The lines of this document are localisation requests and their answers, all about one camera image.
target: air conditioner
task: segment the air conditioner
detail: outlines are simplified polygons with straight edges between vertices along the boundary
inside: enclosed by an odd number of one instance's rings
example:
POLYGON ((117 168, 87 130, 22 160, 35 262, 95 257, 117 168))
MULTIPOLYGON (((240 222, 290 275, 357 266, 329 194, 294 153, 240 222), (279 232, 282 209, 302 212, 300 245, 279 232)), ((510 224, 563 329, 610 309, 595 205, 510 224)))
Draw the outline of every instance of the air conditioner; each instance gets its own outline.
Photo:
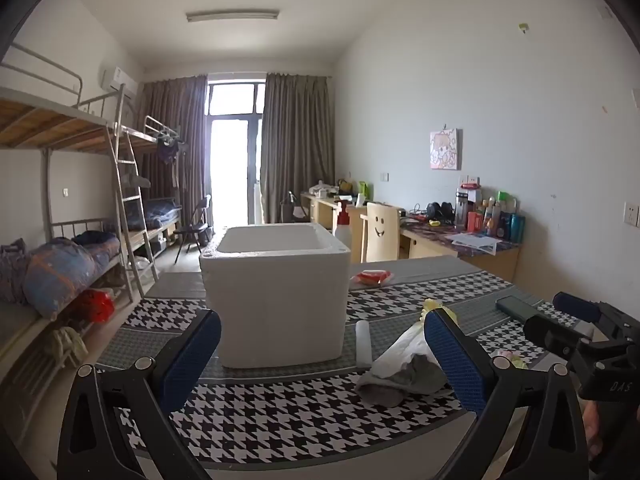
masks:
POLYGON ((115 67, 104 71, 102 76, 102 89, 104 91, 120 90, 122 84, 124 84, 124 95, 133 101, 138 93, 138 83, 125 74, 121 68, 115 67))

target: smiley face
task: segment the smiley face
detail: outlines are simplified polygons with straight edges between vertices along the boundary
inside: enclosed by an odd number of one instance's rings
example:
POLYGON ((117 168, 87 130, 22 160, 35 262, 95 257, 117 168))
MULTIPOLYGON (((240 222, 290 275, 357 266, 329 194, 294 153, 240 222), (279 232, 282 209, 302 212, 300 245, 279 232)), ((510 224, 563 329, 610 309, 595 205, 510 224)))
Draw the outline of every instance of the smiley face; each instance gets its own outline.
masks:
MULTIPOLYGON (((385 224, 385 219, 384 218, 378 218, 376 216, 376 224, 377 223, 379 223, 381 226, 383 226, 385 224)), ((373 226, 373 229, 376 231, 376 234, 378 235, 378 238, 382 237, 385 234, 384 230, 382 230, 382 231, 378 230, 378 226, 377 225, 373 226)))

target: white wall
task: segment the white wall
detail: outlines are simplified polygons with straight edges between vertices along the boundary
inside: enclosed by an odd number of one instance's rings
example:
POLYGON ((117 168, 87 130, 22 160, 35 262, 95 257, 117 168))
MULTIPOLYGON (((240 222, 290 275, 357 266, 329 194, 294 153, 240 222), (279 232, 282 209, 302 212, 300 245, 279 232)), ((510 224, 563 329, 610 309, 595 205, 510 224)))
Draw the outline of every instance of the white wall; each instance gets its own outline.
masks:
MULTIPOLYGON (((100 85, 102 75, 108 68, 119 66, 136 81, 142 79, 142 67, 80 0, 42 0, 15 41, 79 74, 83 82, 82 100, 106 93, 100 85)), ((4 61, 66 86, 78 84, 77 79, 14 49, 9 49, 4 61)), ((0 86, 66 105, 75 104, 77 99, 69 92, 5 68, 0 68, 0 86)), ((114 99, 107 103, 106 109, 114 109, 114 99)), ((99 115, 100 104, 93 105, 91 111, 99 115)))
POLYGON ((244 78, 256 73, 278 72, 299 75, 332 75, 333 67, 315 60, 295 59, 218 59, 198 63, 181 63, 146 70, 144 81, 162 81, 179 77, 190 77, 199 74, 222 74, 227 78, 236 73, 234 78, 244 78))
POLYGON ((459 175, 478 175, 522 201, 517 284, 640 316, 640 229, 622 223, 640 203, 640 56, 602 4, 400 1, 337 66, 338 176, 409 208, 453 202, 459 175), (462 172, 428 167, 444 123, 464 130, 462 172))
MULTIPOLYGON (((20 30, 17 43, 31 48, 82 76, 82 98, 104 91, 103 71, 117 65, 140 80, 142 68, 133 60, 79 0, 43 0, 20 30)), ((37 60, 12 51, 7 62, 60 79, 37 60)), ((0 68, 0 86, 15 88, 47 99, 74 104, 75 98, 32 78, 0 68)), ((23 237, 29 247, 45 240, 42 211, 41 156, 37 150, 0 150, 0 243, 23 237)), ((110 216, 114 203, 111 163, 104 155, 54 152, 51 159, 51 213, 54 222, 110 216), (63 188, 69 197, 63 197, 63 188)))

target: blue gripper pad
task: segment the blue gripper pad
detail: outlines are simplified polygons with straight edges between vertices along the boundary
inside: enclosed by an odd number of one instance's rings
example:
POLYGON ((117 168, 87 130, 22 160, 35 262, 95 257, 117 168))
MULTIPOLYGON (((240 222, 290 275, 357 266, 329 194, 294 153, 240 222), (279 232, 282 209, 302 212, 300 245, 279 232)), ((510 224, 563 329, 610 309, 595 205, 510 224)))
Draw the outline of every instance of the blue gripper pad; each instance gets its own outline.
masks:
POLYGON ((220 342, 222 326, 213 310, 203 309, 182 334, 156 356, 151 389, 163 413, 180 410, 220 342))
POLYGON ((489 355, 441 308, 427 314, 424 338, 462 407, 480 416, 496 382, 489 355))

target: glass door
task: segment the glass door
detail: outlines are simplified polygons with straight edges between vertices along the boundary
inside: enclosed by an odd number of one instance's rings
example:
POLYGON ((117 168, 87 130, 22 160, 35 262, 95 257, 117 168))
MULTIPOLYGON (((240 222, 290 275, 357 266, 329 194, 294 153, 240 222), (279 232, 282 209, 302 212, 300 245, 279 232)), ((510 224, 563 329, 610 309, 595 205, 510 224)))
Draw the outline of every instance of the glass door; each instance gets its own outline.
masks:
POLYGON ((253 224, 256 214, 261 215, 256 184, 263 108, 263 81, 217 81, 207 88, 214 229, 253 224))
POLYGON ((215 228, 247 225, 248 121, 211 123, 211 208, 215 228))

